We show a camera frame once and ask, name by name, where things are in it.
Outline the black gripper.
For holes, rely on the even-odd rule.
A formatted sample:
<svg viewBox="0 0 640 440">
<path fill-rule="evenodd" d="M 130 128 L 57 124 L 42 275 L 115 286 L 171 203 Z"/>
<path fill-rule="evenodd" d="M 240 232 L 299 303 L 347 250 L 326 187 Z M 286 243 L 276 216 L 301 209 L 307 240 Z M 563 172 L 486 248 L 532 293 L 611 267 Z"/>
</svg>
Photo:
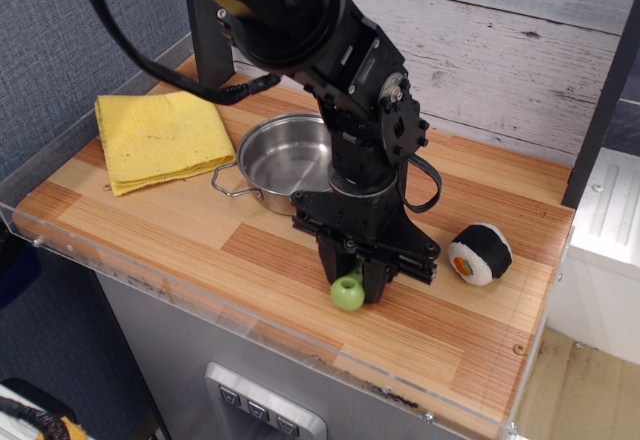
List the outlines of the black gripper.
<svg viewBox="0 0 640 440">
<path fill-rule="evenodd" d="M 407 215 L 396 188 L 379 196 L 358 198 L 338 191 L 297 191 L 294 226 L 318 240 L 320 260 L 330 284 L 363 265 L 365 302 L 379 303 L 386 285 L 403 272 L 430 284 L 440 247 Z"/>
</svg>

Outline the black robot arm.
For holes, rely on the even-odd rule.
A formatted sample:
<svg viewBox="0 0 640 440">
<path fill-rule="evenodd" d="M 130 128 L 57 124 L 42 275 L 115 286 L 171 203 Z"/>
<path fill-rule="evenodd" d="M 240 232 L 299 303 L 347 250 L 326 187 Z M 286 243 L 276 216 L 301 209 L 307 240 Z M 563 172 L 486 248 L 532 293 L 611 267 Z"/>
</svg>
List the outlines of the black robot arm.
<svg viewBox="0 0 640 440">
<path fill-rule="evenodd" d="M 353 0 L 213 0 L 224 35 L 258 68 L 299 83 L 331 137 L 330 188 L 291 197 L 294 224 L 313 234 L 326 277 L 363 272 L 376 303 L 399 273 L 430 282 L 440 249 L 410 220 L 432 201 L 407 200 L 408 169 L 439 173 L 418 155 L 428 123 L 399 50 Z"/>
</svg>

